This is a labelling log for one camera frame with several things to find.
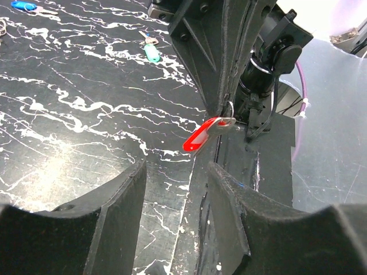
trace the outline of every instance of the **table surface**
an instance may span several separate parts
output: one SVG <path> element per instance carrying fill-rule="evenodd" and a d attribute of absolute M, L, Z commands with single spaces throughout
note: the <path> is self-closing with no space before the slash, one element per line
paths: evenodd
<path fill-rule="evenodd" d="M 182 143 L 204 108 L 169 43 L 167 25 L 135 0 L 0 0 L 0 201 L 52 210 L 147 159 L 135 273 L 170 269 L 193 159 Z M 148 62 L 141 30 L 159 40 Z"/>
<path fill-rule="evenodd" d="M 153 262 L 168 271 L 194 166 L 181 146 L 205 111 L 167 26 L 136 0 L 34 2 L 58 15 L 0 0 L 0 202 L 51 210 L 146 158 L 134 273 Z M 159 39 L 159 63 L 139 30 Z M 367 61 L 313 40 L 300 63 L 311 105 L 296 119 L 293 206 L 366 202 Z M 296 71 L 282 81 L 300 91 Z"/>

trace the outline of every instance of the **green key tag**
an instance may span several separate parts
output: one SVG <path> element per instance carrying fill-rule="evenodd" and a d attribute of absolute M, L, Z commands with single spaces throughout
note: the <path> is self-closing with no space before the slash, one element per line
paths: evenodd
<path fill-rule="evenodd" d="M 159 51 L 153 44 L 147 44 L 144 46 L 144 51 L 147 55 L 147 58 L 150 62 L 157 63 L 160 61 L 161 57 L 159 56 Z"/>

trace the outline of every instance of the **red key tag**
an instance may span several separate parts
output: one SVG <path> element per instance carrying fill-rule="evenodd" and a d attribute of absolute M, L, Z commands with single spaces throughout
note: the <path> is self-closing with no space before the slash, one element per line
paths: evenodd
<path fill-rule="evenodd" d="M 186 152 L 198 150 L 208 139 L 209 135 L 207 130 L 217 121 L 217 119 L 218 117 L 213 117 L 204 122 L 202 126 L 200 126 L 200 128 L 196 130 L 191 137 L 187 139 L 187 141 L 185 141 L 182 149 Z"/>

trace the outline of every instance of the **cylindrical part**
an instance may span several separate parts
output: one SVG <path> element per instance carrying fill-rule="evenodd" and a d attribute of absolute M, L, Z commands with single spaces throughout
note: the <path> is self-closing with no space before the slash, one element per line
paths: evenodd
<path fill-rule="evenodd" d="M 260 67 L 254 59 L 251 59 L 243 72 L 240 85 L 246 94 L 256 93 L 261 99 L 271 94 L 274 84 L 273 75 L 266 69 Z"/>

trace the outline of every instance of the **black marble surface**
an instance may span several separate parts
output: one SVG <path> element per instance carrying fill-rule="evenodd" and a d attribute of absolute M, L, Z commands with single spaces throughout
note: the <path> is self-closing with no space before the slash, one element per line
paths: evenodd
<path fill-rule="evenodd" d="M 52 210 L 145 157 L 134 273 L 168 273 L 194 165 L 182 143 L 205 111 L 167 26 L 135 0 L 33 2 L 58 15 L 0 0 L 0 202 Z M 159 39 L 159 63 L 139 30 Z"/>

